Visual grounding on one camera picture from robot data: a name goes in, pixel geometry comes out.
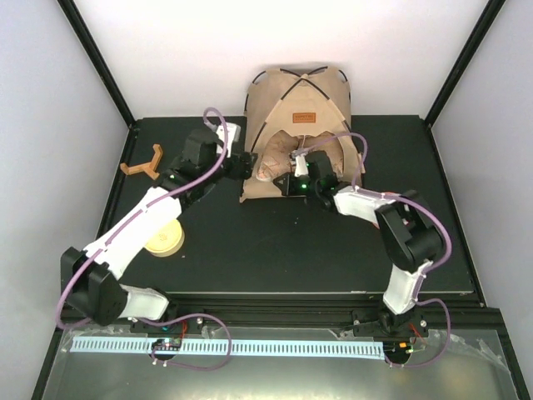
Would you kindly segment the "floral beige cushion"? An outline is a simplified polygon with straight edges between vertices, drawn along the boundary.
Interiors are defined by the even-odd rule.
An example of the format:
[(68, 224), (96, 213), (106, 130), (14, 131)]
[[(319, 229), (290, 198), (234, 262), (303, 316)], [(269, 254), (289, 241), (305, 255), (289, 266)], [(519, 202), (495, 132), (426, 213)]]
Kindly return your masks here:
[(335, 174), (340, 177), (343, 173), (343, 152), (339, 141), (333, 139), (318, 146), (318, 143), (332, 137), (330, 132), (323, 132), (316, 137), (304, 135), (293, 137), (285, 131), (277, 132), (265, 146), (257, 168), (256, 179), (261, 182), (271, 182), (274, 178), (292, 172), (290, 154), (300, 148), (325, 151)]

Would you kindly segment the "beige fabric pet tent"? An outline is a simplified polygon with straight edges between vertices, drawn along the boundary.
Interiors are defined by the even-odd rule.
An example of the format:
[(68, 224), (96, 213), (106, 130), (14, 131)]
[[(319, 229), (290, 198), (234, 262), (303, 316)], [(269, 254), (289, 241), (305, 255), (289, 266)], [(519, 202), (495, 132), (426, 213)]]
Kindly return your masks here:
[(316, 151), (325, 152), (340, 181), (362, 182), (363, 155), (351, 136), (350, 83), (338, 68), (266, 70), (247, 90), (244, 115), (244, 148), (257, 162), (242, 185), (242, 201), (281, 197), (275, 183), (284, 175), (308, 178), (304, 161)]

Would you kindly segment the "wooden bowl stand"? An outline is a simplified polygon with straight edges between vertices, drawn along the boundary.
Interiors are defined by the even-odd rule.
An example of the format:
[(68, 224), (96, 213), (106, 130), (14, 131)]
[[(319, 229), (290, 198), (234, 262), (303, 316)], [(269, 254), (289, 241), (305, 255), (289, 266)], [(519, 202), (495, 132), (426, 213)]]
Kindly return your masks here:
[(162, 160), (163, 156), (163, 150), (162, 146), (158, 143), (155, 143), (152, 146), (153, 155), (152, 159), (149, 162), (137, 164), (128, 166), (126, 163), (121, 162), (119, 167), (120, 170), (127, 176), (144, 173), (148, 175), (148, 177), (155, 181), (159, 177), (159, 172), (157, 171), (157, 167), (159, 166), (160, 161)]

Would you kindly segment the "yellow pet bowl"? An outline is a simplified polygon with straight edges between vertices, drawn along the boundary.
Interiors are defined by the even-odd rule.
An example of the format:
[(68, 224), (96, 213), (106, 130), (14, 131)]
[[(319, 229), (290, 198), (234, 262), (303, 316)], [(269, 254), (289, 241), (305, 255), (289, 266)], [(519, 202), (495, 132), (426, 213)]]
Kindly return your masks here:
[(176, 253), (185, 242), (185, 233), (180, 222), (171, 220), (144, 246), (153, 256), (164, 258)]

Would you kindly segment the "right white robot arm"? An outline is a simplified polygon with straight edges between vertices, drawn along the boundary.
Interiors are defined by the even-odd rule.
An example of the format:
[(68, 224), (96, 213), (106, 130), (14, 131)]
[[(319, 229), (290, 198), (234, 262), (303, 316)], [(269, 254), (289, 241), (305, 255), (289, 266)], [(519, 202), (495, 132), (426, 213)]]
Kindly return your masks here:
[(374, 192), (339, 180), (324, 151), (295, 157), (296, 170), (273, 180), (284, 197), (304, 196), (326, 210), (378, 226), (392, 263), (375, 324), (389, 336), (409, 325), (427, 274), (451, 256), (450, 234), (416, 191)]

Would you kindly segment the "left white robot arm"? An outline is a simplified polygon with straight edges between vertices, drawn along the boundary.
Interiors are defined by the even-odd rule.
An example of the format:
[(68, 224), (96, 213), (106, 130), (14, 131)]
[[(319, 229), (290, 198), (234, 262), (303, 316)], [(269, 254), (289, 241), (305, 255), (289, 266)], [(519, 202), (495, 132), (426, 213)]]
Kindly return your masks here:
[(161, 333), (172, 331), (179, 313), (169, 306), (164, 292), (123, 285), (120, 280), (148, 242), (201, 201), (220, 180), (250, 177), (256, 155), (232, 151), (240, 131), (235, 123), (192, 131), (182, 154), (120, 222), (84, 249), (66, 250), (61, 267), (72, 276), (62, 290), (56, 313), (69, 305), (86, 321), (100, 326), (119, 318), (135, 318), (149, 320)]

